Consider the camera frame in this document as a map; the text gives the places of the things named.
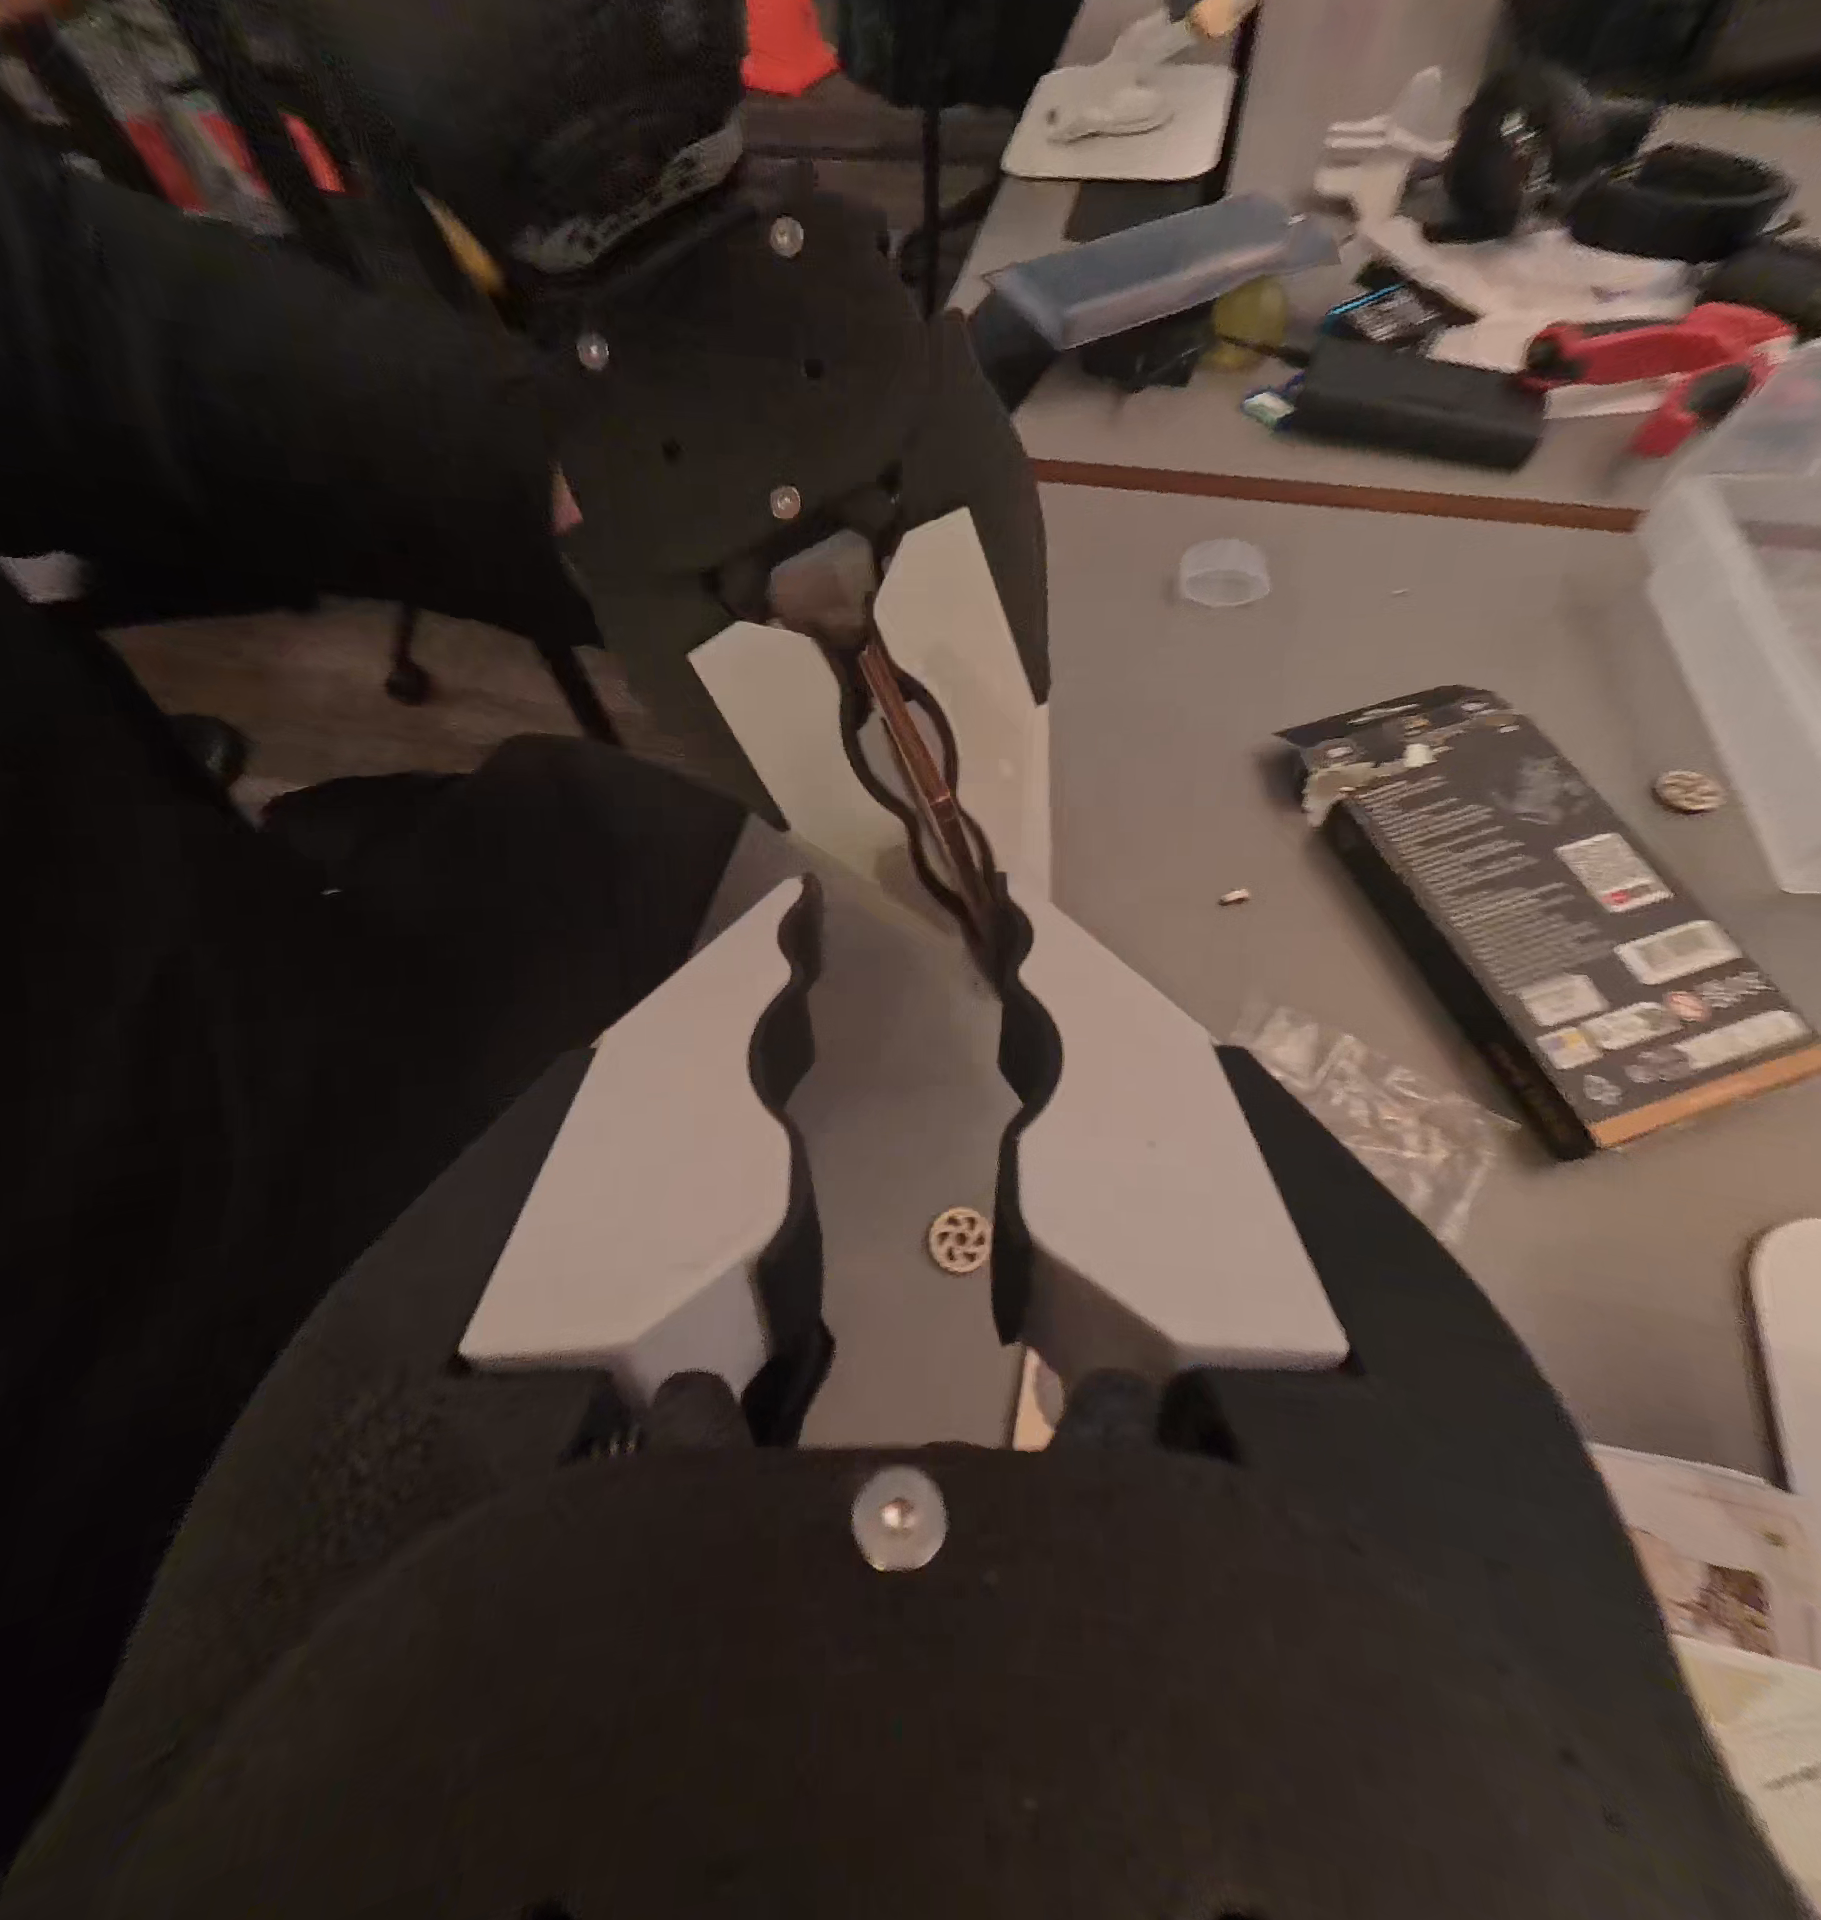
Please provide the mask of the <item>orange traffic cone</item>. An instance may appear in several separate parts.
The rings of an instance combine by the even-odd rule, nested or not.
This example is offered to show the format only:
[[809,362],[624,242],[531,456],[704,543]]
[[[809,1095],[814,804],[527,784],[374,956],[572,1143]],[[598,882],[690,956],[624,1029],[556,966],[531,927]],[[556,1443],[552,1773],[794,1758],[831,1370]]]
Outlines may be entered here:
[[738,57],[738,88],[794,98],[840,77],[840,57],[823,32],[814,0],[747,0],[747,57]]

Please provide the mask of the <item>red handled tool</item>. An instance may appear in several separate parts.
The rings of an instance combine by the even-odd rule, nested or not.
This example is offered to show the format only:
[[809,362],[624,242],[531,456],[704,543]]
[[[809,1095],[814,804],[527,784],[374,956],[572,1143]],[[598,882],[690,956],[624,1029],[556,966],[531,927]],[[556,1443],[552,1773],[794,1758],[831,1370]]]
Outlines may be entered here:
[[1671,456],[1767,389],[1790,349],[1790,320],[1740,299],[1702,299],[1674,320],[1558,320],[1516,349],[1516,380],[1541,393],[1656,380],[1656,410],[1627,450]]

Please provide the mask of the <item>wooden parts sheet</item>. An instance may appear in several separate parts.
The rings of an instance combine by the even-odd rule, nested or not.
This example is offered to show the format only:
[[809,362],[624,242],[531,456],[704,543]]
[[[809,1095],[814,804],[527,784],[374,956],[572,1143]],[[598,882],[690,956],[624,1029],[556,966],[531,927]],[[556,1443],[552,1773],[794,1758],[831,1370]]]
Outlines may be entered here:
[[[905,820],[911,870],[962,920],[966,956],[992,975],[1001,960],[1001,865],[992,839],[962,804],[962,749],[944,704],[885,651],[885,633],[869,629],[855,649],[860,717],[845,719],[845,765],[869,794]],[[878,719],[896,793],[871,772],[860,719]]]

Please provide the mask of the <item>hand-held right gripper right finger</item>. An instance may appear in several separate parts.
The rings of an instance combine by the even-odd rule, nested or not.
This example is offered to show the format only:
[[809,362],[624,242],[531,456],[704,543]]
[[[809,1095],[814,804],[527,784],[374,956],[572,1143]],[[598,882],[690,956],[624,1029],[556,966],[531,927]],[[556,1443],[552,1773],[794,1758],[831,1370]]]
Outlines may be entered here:
[[992,1330],[1013,1443],[1123,1372],[1336,1372],[1352,1339],[1205,1025],[1031,877],[992,898],[1001,1080]]

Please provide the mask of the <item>white tablet stand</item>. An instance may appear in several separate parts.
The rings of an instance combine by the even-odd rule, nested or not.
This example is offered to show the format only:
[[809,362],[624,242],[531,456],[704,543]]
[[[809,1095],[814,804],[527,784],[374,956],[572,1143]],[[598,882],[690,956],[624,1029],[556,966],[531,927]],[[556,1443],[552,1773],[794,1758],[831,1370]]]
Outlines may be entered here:
[[1783,1482],[1821,1504],[1821,1218],[1758,1233],[1743,1301]]

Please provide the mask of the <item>clear plastic bag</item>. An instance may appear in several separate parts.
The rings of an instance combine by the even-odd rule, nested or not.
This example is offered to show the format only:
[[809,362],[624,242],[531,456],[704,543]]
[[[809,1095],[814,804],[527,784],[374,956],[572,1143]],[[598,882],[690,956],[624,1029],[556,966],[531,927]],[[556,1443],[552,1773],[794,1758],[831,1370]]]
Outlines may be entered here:
[[1245,995],[1230,1042],[1246,1046],[1446,1246],[1462,1246],[1473,1197],[1516,1138],[1512,1118],[1493,1118],[1278,995]]

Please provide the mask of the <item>white tray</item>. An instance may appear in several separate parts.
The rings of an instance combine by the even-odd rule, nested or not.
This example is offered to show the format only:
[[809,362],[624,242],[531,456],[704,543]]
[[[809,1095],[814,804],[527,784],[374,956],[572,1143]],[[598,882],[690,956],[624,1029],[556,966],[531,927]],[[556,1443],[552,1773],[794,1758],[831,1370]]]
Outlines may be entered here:
[[1047,69],[1018,114],[1001,157],[1018,180],[1195,180],[1210,173],[1230,130],[1234,69],[1230,65],[1159,65],[1147,96],[1168,108],[1147,130],[1056,139],[1056,116],[1080,108],[1099,69]]

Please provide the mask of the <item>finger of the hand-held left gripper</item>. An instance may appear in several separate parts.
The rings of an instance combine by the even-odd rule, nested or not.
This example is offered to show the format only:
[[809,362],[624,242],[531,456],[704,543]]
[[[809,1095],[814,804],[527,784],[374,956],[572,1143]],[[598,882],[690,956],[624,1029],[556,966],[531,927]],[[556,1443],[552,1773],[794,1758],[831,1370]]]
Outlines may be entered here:
[[[869,638],[794,633],[769,622],[733,622],[690,651],[699,681],[720,711],[733,749],[747,755],[762,793],[777,804],[777,820],[809,851],[831,851],[840,870],[878,882],[919,913],[952,927],[952,913],[911,870],[905,820],[869,794],[845,765],[845,719],[860,717],[855,649]],[[871,772],[896,793],[894,749],[878,719],[860,719]]]
[[894,656],[944,704],[962,755],[962,804],[1001,870],[1056,892],[1047,704],[1033,704],[966,508],[905,533],[878,585]]

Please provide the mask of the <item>instruction booklet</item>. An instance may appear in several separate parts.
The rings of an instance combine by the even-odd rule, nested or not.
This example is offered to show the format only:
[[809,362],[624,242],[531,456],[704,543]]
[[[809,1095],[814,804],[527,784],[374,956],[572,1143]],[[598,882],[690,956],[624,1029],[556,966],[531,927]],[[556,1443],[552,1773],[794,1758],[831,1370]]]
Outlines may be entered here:
[[1821,1914],[1821,1546],[1796,1490],[1592,1443],[1693,1713]]

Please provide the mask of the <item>clear plastic storage box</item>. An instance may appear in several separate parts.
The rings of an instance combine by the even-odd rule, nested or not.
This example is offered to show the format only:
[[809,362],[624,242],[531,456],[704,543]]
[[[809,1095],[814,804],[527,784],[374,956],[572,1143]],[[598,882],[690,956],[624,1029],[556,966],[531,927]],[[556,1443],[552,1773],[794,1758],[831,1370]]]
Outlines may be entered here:
[[1821,338],[1674,450],[1643,601],[1783,892],[1821,898]]

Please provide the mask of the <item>blue translucent case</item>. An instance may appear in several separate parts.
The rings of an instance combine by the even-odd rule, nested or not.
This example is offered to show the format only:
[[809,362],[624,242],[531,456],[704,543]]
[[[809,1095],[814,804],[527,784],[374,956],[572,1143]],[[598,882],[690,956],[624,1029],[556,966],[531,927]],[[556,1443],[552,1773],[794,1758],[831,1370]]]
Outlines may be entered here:
[[1099,346],[1257,274],[1304,274],[1336,263],[1332,227],[1268,194],[1159,210],[1031,263],[992,267],[992,295],[1056,349]]

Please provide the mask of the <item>person's left forearm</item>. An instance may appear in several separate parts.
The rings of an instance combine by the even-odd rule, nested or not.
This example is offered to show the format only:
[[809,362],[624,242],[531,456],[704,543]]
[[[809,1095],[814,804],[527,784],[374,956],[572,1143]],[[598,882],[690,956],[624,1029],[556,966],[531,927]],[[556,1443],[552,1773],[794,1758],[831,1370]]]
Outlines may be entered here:
[[0,127],[0,558],[589,649],[556,373],[490,320],[85,180]]

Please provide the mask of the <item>black model kit box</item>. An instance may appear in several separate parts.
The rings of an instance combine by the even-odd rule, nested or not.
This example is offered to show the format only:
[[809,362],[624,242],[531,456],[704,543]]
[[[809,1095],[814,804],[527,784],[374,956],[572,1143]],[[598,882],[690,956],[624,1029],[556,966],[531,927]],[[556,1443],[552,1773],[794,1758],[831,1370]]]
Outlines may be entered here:
[[1304,820],[1558,1160],[1821,1080],[1821,1029],[1509,698],[1272,733]]

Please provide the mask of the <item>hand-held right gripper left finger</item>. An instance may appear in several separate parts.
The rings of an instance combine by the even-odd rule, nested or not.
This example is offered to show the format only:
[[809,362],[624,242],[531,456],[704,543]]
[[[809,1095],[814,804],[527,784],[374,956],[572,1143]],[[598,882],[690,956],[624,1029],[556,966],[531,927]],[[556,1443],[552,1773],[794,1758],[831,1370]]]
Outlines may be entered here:
[[777,877],[606,1025],[455,1339],[478,1372],[606,1372],[648,1413],[715,1372],[794,1443],[837,1363],[792,1093],[814,1060],[823,882]]

